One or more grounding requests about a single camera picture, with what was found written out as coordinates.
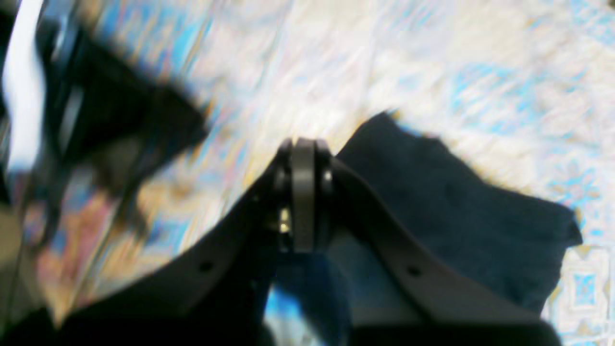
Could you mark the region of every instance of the screw hole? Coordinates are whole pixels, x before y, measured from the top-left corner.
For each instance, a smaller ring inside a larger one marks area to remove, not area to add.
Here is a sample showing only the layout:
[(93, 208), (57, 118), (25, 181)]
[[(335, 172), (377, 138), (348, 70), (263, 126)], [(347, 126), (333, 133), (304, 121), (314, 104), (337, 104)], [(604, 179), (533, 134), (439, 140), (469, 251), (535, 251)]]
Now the screw hole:
[(408, 274), (410, 274), (410, 276), (418, 278), (419, 276), (421, 276), (421, 270), (411, 265), (408, 267)]
[(211, 262), (203, 262), (199, 266), (199, 271), (201, 273), (207, 273), (213, 268), (213, 263)]

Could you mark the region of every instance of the hole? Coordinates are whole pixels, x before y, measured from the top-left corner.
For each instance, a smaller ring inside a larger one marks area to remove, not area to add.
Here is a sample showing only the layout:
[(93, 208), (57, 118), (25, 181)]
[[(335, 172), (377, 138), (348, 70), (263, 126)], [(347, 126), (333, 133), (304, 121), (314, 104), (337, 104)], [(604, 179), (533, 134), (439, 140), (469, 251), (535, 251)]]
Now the hole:
[(199, 271), (201, 273), (207, 273), (213, 268), (213, 263), (211, 262), (203, 262), (199, 266)]
[(408, 274), (410, 274), (410, 276), (418, 278), (419, 276), (421, 276), (421, 270), (411, 265), (408, 267)]

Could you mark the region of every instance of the floor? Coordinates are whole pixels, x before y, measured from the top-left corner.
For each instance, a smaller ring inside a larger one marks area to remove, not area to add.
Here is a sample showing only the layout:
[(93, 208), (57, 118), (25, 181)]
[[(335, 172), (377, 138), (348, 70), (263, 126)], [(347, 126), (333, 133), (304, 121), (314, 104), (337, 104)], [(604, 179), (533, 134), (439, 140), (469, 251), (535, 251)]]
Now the floor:
[[(404, 128), (441, 137), (485, 180), (575, 209), (585, 245), (567, 253), (543, 317), (566, 345), (615, 343), (615, 12), (606, 0), (80, 5), (95, 35), (140, 71), (178, 84), (195, 105), (213, 100), (214, 130), (140, 192), (151, 241), (125, 233), (97, 252), (101, 227), (86, 237), (91, 251), (67, 257), (66, 232), (38, 260), (58, 318), (206, 234), (282, 139), (320, 137), (336, 152), (370, 115), (396, 109)], [(87, 196), (75, 213), (106, 203)], [(71, 260), (81, 262), (67, 281)], [(296, 331), (285, 344), (299, 344), (309, 327), (287, 299), (272, 299), (268, 320)]]

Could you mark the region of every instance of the patterned carpet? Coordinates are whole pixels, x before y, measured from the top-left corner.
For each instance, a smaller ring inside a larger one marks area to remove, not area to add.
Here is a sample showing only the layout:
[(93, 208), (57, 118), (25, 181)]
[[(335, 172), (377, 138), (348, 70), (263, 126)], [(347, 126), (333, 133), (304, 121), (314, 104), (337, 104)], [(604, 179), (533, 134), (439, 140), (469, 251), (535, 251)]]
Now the patterned carpet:
[[(177, 83), (195, 105), (214, 100), (214, 127), (142, 188), (153, 229), (145, 243), (109, 230), (116, 203), (77, 175), (60, 234), (38, 261), (58, 319), (194, 244), (282, 139), (320, 137), (337, 152), (362, 121), (397, 109), (404, 128), (441, 137), (485, 180), (576, 210), (585, 245), (567, 253), (543, 316), (566, 345), (615, 345), (615, 12), (606, 0), (80, 5), (95, 35), (140, 71)], [(40, 221), (35, 207), (30, 220)], [(268, 307), (271, 325), (293, 331), (284, 345), (309, 332), (291, 300), (274, 294)]]

